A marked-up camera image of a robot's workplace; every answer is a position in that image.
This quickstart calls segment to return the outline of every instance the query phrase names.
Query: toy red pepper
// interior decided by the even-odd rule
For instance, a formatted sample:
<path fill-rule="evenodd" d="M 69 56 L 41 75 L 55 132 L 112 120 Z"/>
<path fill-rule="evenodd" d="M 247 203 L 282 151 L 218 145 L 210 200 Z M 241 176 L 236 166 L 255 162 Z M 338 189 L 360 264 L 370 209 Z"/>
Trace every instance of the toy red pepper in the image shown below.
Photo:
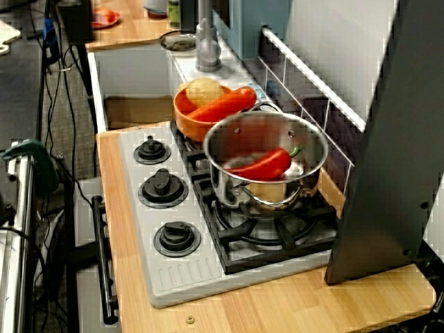
<path fill-rule="evenodd" d="M 225 170 L 233 175 L 251 180 L 275 179 L 289 169 L 291 159 L 301 150 L 301 147 L 296 147 L 291 153 L 288 153 L 283 148 L 276 148 L 253 163 Z"/>

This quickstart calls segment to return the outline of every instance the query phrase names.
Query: stovetop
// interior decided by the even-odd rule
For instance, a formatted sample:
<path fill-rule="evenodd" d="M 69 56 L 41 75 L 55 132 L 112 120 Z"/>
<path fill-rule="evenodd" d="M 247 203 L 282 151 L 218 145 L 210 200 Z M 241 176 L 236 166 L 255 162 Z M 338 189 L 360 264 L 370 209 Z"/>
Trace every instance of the stovetop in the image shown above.
<path fill-rule="evenodd" d="M 250 215 L 222 206 L 200 144 L 169 125 L 119 136 L 149 293 L 157 308 L 325 266 L 336 236 L 320 194 L 291 212 Z"/>

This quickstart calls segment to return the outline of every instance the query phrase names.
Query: red pepper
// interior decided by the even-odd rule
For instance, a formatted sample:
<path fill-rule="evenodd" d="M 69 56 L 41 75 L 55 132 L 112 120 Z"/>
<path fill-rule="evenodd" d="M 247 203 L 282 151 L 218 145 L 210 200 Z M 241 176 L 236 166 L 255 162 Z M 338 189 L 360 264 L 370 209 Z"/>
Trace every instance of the red pepper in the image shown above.
<path fill-rule="evenodd" d="M 222 95 L 187 115 L 188 118 L 215 123 L 238 111 L 251 108 L 256 103 L 256 92 L 253 88 L 242 87 Z"/>
<path fill-rule="evenodd" d="M 276 148 L 253 163 L 225 170 L 233 175 L 251 180 L 275 179 L 289 169 L 291 159 L 300 151 L 300 147 L 295 148 L 291 153 L 283 148 Z"/>

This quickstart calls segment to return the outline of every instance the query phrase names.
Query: black stand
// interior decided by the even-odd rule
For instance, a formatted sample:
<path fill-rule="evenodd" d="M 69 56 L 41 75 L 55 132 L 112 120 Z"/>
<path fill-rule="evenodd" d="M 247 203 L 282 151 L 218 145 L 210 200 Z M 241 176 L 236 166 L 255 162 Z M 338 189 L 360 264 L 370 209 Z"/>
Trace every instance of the black stand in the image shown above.
<path fill-rule="evenodd" d="M 415 262 L 444 169 L 442 1 L 400 1 L 325 280 Z"/>

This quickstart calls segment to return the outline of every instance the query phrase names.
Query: oven door handle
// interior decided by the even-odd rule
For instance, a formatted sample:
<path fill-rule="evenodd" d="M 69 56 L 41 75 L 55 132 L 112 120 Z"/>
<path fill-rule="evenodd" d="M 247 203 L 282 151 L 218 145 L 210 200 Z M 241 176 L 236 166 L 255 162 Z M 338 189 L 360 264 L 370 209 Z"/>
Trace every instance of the oven door handle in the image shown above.
<path fill-rule="evenodd" d="M 94 196 L 92 198 L 92 217 L 94 219 L 94 233 L 96 235 L 97 243 L 97 260 L 99 266 L 99 282 L 102 300 L 103 322 L 106 325 L 115 324 L 119 318 L 114 314 L 118 309 L 117 297 L 111 292 L 111 279 L 108 263 L 106 261 L 105 252 L 105 232 L 103 231 L 103 217 L 104 207 L 102 206 L 103 198 L 101 196 Z"/>

